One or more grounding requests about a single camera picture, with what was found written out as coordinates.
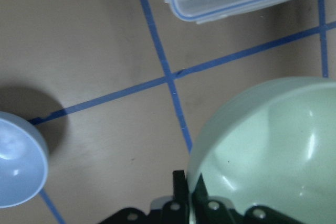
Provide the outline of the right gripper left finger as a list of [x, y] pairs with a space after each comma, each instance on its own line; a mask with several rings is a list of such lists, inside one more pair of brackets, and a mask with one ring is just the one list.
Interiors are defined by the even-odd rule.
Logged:
[[173, 195], [158, 198], [151, 203], [148, 214], [128, 207], [123, 208], [101, 223], [189, 223], [188, 186], [183, 170], [173, 172]]

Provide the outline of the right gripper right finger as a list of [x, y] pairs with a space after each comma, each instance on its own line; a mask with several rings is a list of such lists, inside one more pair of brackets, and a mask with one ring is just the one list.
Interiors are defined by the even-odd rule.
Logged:
[[189, 175], [190, 223], [307, 223], [283, 194], [252, 188], [211, 191], [203, 174]]

